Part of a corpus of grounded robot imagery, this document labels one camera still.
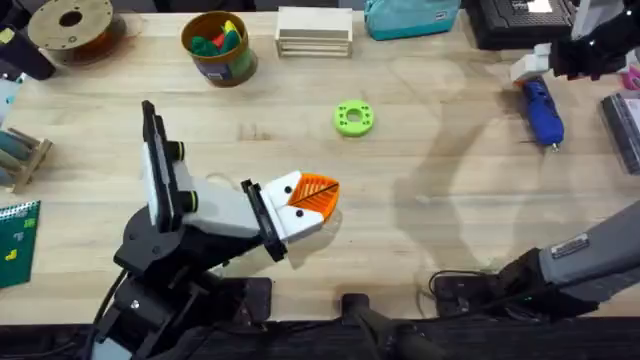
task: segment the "wooden table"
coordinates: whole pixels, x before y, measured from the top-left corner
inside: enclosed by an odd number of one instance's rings
[[[237,186],[300,169],[340,181],[333,218],[288,260],[257,249],[229,267],[274,280],[274,319],[336,316],[336,300],[354,291],[384,314],[418,317],[416,287],[433,271],[499,269],[640,197],[596,113],[617,79],[547,76],[567,131],[561,152],[543,152],[508,80],[523,52],[476,50],[464,14],[451,33],[387,42],[370,39],[357,14],[353,58],[330,60],[279,59],[275,13],[242,14],[260,63],[232,89],[209,85],[181,48],[193,16],[129,15],[135,36],[109,59],[24,84],[5,126],[55,145],[24,195],[0,195],[0,205],[42,200],[32,280],[0,291],[0,323],[93,317],[119,271],[124,225],[145,204],[145,99],[187,144],[196,176]],[[358,98],[375,128],[342,138],[333,109]],[[639,315],[639,297],[630,289],[597,314]]]

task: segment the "wooden block stack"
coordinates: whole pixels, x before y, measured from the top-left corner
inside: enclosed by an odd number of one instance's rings
[[[0,131],[0,185],[20,192],[31,182],[52,145],[47,139],[37,140],[13,128]]]
[[[281,6],[277,26],[279,56],[351,57],[352,9]]]

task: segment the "teal pouch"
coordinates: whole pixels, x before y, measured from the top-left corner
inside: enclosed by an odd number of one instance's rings
[[[451,30],[460,0],[366,0],[367,31],[376,40]]]

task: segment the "black box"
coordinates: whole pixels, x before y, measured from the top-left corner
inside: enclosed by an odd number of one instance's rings
[[[471,0],[466,2],[478,48],[531,49],[537,44],[571,36],[575,8],[569,0],[548,0],[552,12],[529,12],[531,0]]]

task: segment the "green ring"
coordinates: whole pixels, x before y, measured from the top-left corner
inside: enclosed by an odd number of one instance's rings
[[[349,121],[347,115],[355,114],[360,121]],[[333,126],[344,136],[362,136],[373,127],[373,109],[362,100],[347,100],[336,108],[333,113]]]

